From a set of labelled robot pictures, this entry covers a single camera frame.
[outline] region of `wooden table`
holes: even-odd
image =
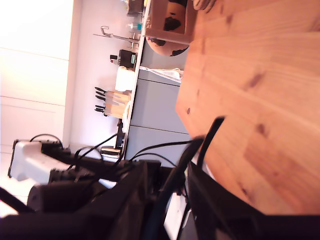
[[[265,214],[320,214],[320,0],[217,0],[199,12],[176,111],[205,161]]]

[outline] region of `white door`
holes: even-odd
[[[14,140],[29,140],[38,134],[62,139],[65,107],[1,97],[1,152],[12,153]]]
[[[68,65],[68,60],[0,48],[0,95],[64,106]]]

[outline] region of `black device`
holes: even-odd
[[[124,66],[127,69],[135,68],[137,62],[137,54],[132,51],[123,50],[119,51],[118,63],[119,66]]]
[[[43,154],[76,168],[52,169],[49,184],[32,188],[27,206],[0,188],[1,199],[19,212],[0,220],[0,239],[168,240],[163,227],[166,205],[171,194],[184,187],[186,168],[188,204],[199,240],[320,239],[320,216],[264,215],[209,177],[201,161],[191,162],[202,144],[200,152],[206,153],[223,120],[214,121],[205,139],[187,142],[175,168],[134,158],[116,164],[77,158],[57,142],[43,143]],[[107,188],[98,179],[117,184]]]

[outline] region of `black cable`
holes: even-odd
[[[141,149],[140,151],[138,151],[129,161],[131,162],[136,155],[138,155],[141,152],[150,150],[150,149],[156,149],[156,148],[162,148],[162,147],[166,147],[166,146],[175,146],[175,145],[184,145],[184,144],[190,144],[192,141],[173,141],[173,142],[166,142],[166,143],[161,143],[161,144],[157,144],[157,145],[152,145],[152,146],[147,146],[143,149]]]
[[[160,154],[157,154],[157,153],[153,153],[153,152],[144,152],[144,153],[140,153],[140,154],[136,154],[134,158],[132,159],[135,159],[137,157],[140,157],[140,156],[144,156],[144,155],[155,155],[155,156],[158,156],[159,158],[162,158],[164,160],[166,160],[168,163],[170,163],[171,165],[173,165],[174,167],[176,167],[177,165],[175,165],[172,161],[170,161],[168,158],[160,155]]]
[[[35,211],[26,206],[22,201],[0,187],[0,200],[12,207],[18,213],[34,213]]]
[[[38,134],[38,135],[35,135],[33,138],[30,139],[30,142],[32,142],[34,139],[38,138],[38,137],[41,137],[41,136],[50,136],[50,137],[53,137],[55,139],[57,139],[61,145],[61,147],[63,148],[64,146],[62,145],[62,141],[55,135],[52,135],[52,134],[49,134],[49,133],[42,133],[42,134]]]
[[[79,153],[80,153],[82,150],[84,150],[84,149],[89,149],[89,148],[91,148],[91,147],[90,147],[90,146],[85,146],[85,147],[79,148],[79,149],[75,152],[75,154],[74,154],[74,162],[73,162],[73,164],[71,164],[66,170],[72,169],[72,167],[73,167],[74,165],[75,165],[75,168],[76,168],[77,170],[79,170],[79,168],[77,168],[77,164],[78,164],[78,162],[79,162]],[[99,150],[97,150],[97,149],[95,149],[95,151],[96,151],[97,153],[99,153],[99,155],[100,155],[100,160],[101,160],[101,162],[104,164],[104,157],[102,156],[101,152],[100,152]]]
[[[202,144],[202,147],[200,149],[199,156],[198,156],[198,161],[196,163],[196,165],[198,167],[200,167],[201,169],[202,169],[202,166],[204,164],[205,155],[206,155],[206,152],[208,150],[208,147],[209,147],[212,139],[214,139],[214,136],[216,135],[218,129],[220,128],[220,126],[224,122],[224,120],[225,120],[224,116],[218,116],[213,121],[208,134],[205,136],[205,139],[203,141],[203,144]]]
[[[113,134],[111,137],[109,137],[107,140],[104,140],[102,142],[100,142],[98,145],[95,145],[94,147],[90,148],[90,150],[86,151],[83,155],[80,156],[80,158],[78,160],[81,160],[84,156],[86,156],[88,153],[92,152],[93,150],[97,149],[99,146],[101,146],[102,144],[105,144],[106,142],[108,142],[109,140],[113,139],[115,136],[117,136],[117,133]]]

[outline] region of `wood knot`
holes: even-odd
[[[264,137],[268,137],[268,133],[266,131],[266,127],[265,125],[263,125],[262,123],[259,123],[257,126],[256,126],[256,131],[261,134],[262,136]]]
[[[228,15],[225,19],[225,22],[227,25],[231,25],[232,21],[234,19],[234,16],[233,15]]]
[[[253,78],[249,82],[249,86],[251,88],[254,88],[264,78],[264,76],[265,76],[264,73],[258,73],[256,75],[254,75]]]

